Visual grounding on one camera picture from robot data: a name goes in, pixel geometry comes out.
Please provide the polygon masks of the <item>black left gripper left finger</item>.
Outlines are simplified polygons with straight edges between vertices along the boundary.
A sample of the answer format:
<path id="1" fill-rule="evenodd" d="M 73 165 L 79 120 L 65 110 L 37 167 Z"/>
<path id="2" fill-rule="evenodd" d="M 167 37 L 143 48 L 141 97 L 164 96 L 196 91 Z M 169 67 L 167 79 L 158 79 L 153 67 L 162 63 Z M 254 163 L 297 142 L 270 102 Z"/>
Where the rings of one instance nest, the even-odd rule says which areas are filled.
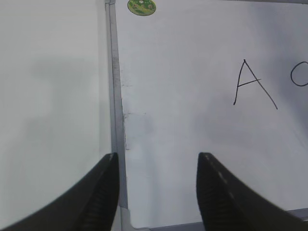
<path id="1" fill-rule="evenodd" d="M 7 231 L 109 231 L 119 199 L 117 153 L 106 154 L 79 182 Z"/>

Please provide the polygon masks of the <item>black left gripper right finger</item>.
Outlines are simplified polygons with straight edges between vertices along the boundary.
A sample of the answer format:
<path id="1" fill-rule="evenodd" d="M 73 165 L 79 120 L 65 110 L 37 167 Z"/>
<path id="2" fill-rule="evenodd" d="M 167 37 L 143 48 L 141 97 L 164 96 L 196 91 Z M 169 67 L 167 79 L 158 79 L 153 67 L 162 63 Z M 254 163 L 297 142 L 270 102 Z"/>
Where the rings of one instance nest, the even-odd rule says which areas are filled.
<path id="1" fill-rule="evenodd" d="M 199 153 L 196 196 L 207 231 L 306 231 L 308 224 L 253 191 L 211 153 Z"/>

